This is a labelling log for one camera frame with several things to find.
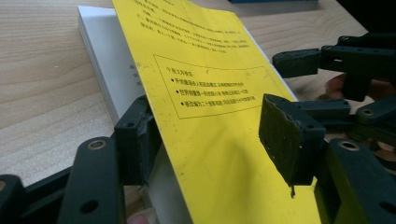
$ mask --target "metal screw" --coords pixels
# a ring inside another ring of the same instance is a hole
[[[2,191],[6,187],[6,182],[3,180],[0,180],[0,191]]]
[[[359,151],[360,150],[358,145],[348,142],[348,141],[342,141],[338,145],[340,147],[343,147],[346,150],[349,150],[349,151]]]
[[[106,141],[104,140],[95,140],[88,144],[88,149],[97,150],[106,146]]]

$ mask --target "wooden surface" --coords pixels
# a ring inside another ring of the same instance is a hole
[[[78,30],[77,6],[112,7],[110,0],[0,0],[0,175],[24,185],[70,166],[80,143],[110,136],[113,124]],[[232,5],[266,55],[333,45],[363,35],[335,0]],[[314,100],[334,73],[287,80],[300,100]],[[127,190],[132,203],[134,188]],[[137,203],[130,211],[141,208]]]

